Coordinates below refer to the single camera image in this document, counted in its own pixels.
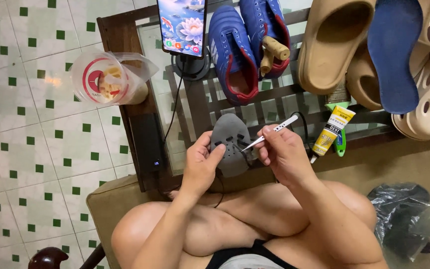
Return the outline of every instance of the phone stand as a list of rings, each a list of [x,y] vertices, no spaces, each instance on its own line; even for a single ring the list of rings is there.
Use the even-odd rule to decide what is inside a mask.
[[[185,67],[182,76],[182,57],[185,57]],[[203,59],[195,59],[188,56],[174,56],[172,55],[172,68],[174,72],[182,77],[184,80],[195,81],[202,79],[210,70],[212,59],[208,49],[205,50],[205,57]]]

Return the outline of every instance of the smartphone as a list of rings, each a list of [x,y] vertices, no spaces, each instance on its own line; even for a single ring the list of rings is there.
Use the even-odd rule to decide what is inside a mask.
[[[162,50],[202,59],[208,0],[157,0]]]

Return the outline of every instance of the hand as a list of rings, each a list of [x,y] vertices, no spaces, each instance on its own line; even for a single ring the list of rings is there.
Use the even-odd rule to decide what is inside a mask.
[[[255,145],[260,150],[260,161],[270,166],[278,181],[287,187],[293,180],[316,177],[301,137],[287,128],[276,132],[276,126],[265,126],[258,132],[266,139]]]
[[[209,153],[211,136],[211,131],[203,133],[187,150],[187,162],[179,195],[189,195],[198,200],[212,185],[215,169],[225,154],[225,145],[220,144]]]

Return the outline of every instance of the leg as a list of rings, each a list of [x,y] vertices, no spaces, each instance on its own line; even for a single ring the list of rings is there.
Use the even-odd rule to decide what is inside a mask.
[[[341,202],[374,229],[376,211],[366,197],[340,182],[323,182]],[[220,198],[221,194],[207,194],[200,200],[200,204],[214,206]],[[298,234],[310,224],[308,216],[290,191],[275,183],[225,195],[218,209],[276,236]]]
[[[149,202],[130,210],[112,234],[112,248],[123,269],[129,269],[142,244],[163,216],[170,203]],[[229,214],[197,205],[189,223],[180,268],[205,268],[210,258],[200,258],[226,248],[251,247],[255,239],[267,234],[242,223]]]

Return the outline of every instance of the glue tube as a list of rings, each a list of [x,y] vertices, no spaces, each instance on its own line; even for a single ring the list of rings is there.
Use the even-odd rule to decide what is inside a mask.
[[[338,135],[341,135],[341,132],[355,114],[356,113],[346,108],[340,106],[334,107],[330,119],[314,144],[311,163],[314,163],[317,158],[326,154],[331,144],[333,144]]]

